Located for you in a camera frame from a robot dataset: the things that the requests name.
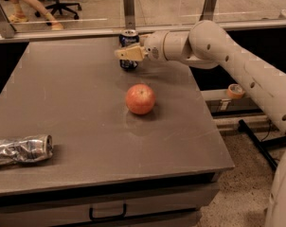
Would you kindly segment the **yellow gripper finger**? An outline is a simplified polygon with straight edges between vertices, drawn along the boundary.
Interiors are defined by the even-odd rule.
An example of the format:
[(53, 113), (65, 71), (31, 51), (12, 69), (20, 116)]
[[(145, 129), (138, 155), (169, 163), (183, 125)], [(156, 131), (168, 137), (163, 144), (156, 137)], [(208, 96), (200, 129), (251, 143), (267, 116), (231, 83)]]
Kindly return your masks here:
[(146, 49), (140, 44), (131, 44), (115, 51), (115, 56), (124, 61), (143, 61), (147, 55)]

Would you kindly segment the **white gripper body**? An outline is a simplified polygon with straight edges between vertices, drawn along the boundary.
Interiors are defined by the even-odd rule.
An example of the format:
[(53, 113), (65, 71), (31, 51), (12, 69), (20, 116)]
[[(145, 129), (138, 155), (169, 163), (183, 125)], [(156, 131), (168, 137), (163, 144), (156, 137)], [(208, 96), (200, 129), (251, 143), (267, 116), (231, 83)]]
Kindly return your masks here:
[(165, 61), (164, 42), (168, 32), (156, 31), (140, 36), (140, 44), (145, 48), (147, 57), (151, 61)]

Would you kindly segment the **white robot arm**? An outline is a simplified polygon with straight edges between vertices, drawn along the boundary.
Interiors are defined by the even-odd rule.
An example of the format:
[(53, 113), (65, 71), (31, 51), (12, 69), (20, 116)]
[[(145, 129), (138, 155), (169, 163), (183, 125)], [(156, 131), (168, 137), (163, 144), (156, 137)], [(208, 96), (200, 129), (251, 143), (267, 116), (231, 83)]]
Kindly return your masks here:
[[(286, 136), (286, 74), (238, 45), (212, 21), (200, 21), (189, 31), (155, 31), (115, 55), (130, 61), (179, 61), (202, 69), (220, 65)], [(286, 227), (286, 151), (277, 166), (264, 227)]]

